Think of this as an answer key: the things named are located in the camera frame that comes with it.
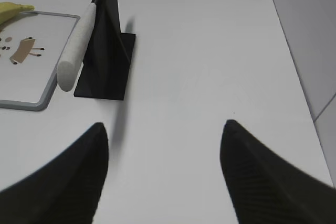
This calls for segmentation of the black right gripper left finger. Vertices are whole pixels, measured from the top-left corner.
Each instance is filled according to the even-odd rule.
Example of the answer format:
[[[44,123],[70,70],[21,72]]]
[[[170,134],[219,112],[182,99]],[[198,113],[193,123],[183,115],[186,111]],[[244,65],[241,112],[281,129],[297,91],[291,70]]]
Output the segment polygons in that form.
[[[1,191],[1,223],[92,223],[109,166],[103,123],[45,166]]]

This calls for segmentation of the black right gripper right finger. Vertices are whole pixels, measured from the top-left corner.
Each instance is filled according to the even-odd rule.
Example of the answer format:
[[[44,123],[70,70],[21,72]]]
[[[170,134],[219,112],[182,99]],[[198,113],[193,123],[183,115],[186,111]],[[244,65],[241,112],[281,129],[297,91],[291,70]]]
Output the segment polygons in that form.
[[[235,120],[220,165],[239,223],[335,223],[335,189],[296,168]]]

